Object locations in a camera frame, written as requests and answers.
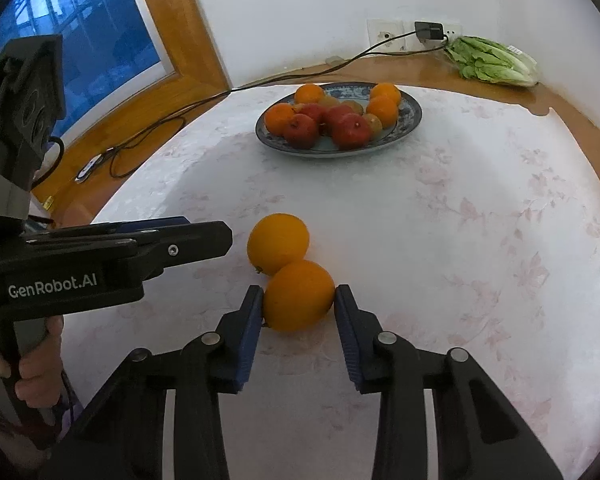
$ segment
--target white wall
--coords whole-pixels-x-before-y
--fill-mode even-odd
[[[199,0],[234,85],[353,56],[367,18],[447,20],[494,37],[495,0]]]
[[[542,81],[600,128],[600,13],[591,0],[499,0],[502,41],[539,63]]]
[[[362,51],[367,18],[444,20],[528,52],[542,81],[600,128],[600,14],[590,0],[199,1],[234,86]]]

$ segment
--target blue and white plate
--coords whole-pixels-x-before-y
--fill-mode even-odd
[[[364,108],[368,105],[369,94],[375,86],[374,83],[330,83],[321,85],[327,95],[338,98],[340,101],[353,100],[359,102]],[[331,140],[331,137],[320,136],[320,139],[310,150],[297,150],[291,147],[285,139],[271,135],[264,125],[264,114],[256,123],[256,135],[260,141],[274,150],[294,156],[307,158],[335,158],[339,156],[352,156],[360,153],[369,153],[381,150],[410,134],[422,120],[422,108],[409,94],[402,94],[402,102],[399,107],[398,121],[393,126],[384,129],[378,137],[362,148],[355,150],[339,150]],[[290,94],[280,99],[278,103],[293,104],[294,95]]]

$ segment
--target power adapter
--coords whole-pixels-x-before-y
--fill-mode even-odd
[[[416,37],[423,40],[444,40],[445,27],[442,23],[435,22],[415,22]]]

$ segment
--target silver bolt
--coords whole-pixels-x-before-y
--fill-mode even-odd
[[[200,341],[202,341],[202,343],[205,345],[211,346],[220,342],[220,336],[215,332],[207,332],[206,334],[202,335]]]
[[[378,334],[378,341],[383,345],[392,345],[398,341],[398,337],[393,332],[381,332]]]
[[[129,359],[135,363],[139,363],[140,361],[147,359],[149,355],[151,355],[151,352],[149,352],[146,348],[136,348],[129,354]]]
[[[451,351],[451,358],[457,363],[464,363],[469,358],[469,352],[464,348],[454,348]]]

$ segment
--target blue window glass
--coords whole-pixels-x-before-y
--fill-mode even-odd
[[[67,114],[61,136],[125,82],[160,61],[135,0],[12,0],[0,50],[13,38],[62,34]]]

